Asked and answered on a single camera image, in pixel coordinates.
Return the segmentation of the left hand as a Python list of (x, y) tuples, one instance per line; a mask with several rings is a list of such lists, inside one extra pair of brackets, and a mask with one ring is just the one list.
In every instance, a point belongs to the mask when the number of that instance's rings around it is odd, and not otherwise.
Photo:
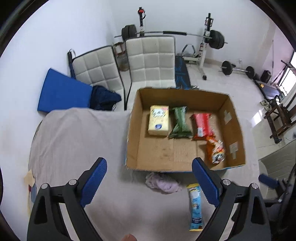
[(125, 235), (121, 241), (137, 241), (137, 238), (132, 234)]

